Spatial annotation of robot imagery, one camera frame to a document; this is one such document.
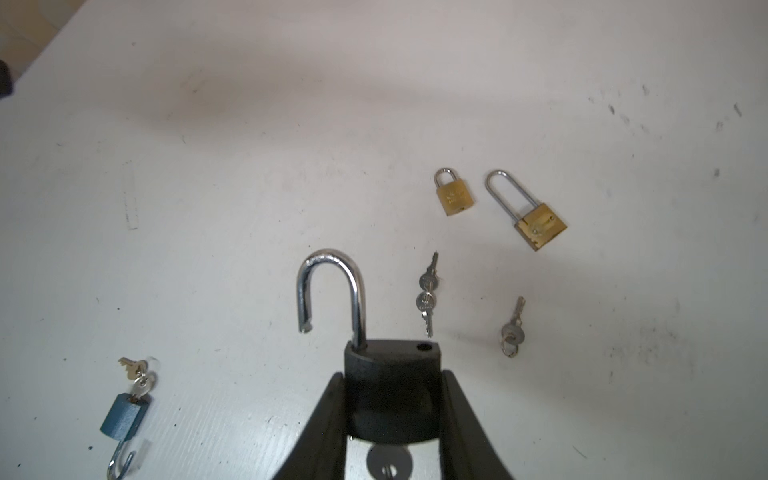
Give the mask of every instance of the keyhole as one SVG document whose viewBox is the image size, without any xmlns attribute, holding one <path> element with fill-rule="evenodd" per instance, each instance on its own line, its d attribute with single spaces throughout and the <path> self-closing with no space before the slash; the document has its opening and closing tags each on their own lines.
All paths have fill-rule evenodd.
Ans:
<svg viewBox="0 0 768 480">
<path fill-rule="evenodd" d="M 394 465 L 387 465 L 386 467 L 382 468 L 382 473 L 384 474 L 384 478 L 393 480 L 397 475 L 397 468 Z"/>
</svg>

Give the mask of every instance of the black padlock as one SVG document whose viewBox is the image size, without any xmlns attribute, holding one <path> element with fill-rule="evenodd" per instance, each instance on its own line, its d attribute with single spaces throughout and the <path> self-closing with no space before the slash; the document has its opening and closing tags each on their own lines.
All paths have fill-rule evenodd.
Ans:
<svg viewBox="0 0 768 480">
<path fill-rule="evenodd" d="M 296 283 L 299 330 L 311 329 L 310 278 L 321 263 L 344 270 L 352 298 L 353 337 L 344 350 L 347 433 L 369 442 L 397 445 L 437 438 L 439 346 L 413 340 L 366 340 L 362 278 L 344 253 L 320 250 L 301 266 Z"/>
</svg>

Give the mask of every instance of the brass key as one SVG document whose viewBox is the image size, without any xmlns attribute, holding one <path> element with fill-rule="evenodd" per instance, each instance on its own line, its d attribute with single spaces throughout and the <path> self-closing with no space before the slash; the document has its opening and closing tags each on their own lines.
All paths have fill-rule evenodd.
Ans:
<svg viewBox="0 0 768 480">
<path fill-rule="evenodd" d="M 127 370 L 129 380 L 135 380 L 147 373 L 147 360 L 139 360 L 134 362 L 131 359 L 123 357 L 119 359 L 118 362 L 120 362 L 120 364 Z"/>
</svg>

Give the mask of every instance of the padlock body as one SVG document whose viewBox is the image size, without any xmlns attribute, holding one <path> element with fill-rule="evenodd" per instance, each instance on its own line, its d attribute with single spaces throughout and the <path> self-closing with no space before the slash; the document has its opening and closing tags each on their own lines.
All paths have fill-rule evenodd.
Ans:
<svg viewBox="0 0 768 480">
<path fill-rule="evenodd" d="M 515 228 L 532 249 L 538 250 L 565 230 L 566 226 L 546 204 L 541 204 L 517 222 Z"/>
<path fill-rule="evenodd" d="M 440 347 L 409 340 L 368 340 L 344 350 L 347 433 L 403 445 L 439 436 Z"/>
<path fill-rule="evenodd" d="M 121 393 L 101 424 L 101 433 L 119 442 L 132 439 L 147 413 L 147 407 L 149 402 L 145 398 L 132 399 L 130 393 Z"/>
<path fill-rule="evenodd" d="M 457 214 L 475 204 L 464 180 L 459 178 L 437 189 L 437 196 L 446 215 Z"/>
</svg>

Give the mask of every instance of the blue padlock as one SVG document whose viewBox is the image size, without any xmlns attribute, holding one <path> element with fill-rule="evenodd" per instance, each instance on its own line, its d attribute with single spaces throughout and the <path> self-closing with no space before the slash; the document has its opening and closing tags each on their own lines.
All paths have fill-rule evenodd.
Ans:
<svg viewBox="0 0 768 480">
<path fill-rule="evenodd" d="M 149 402 L 144 398 L 136 399 L 130 393 L 121 393 L 101 424 L 101 433 L 118 442 L 127 442 L 136 435 L 148 407 Z"/>
</svg>

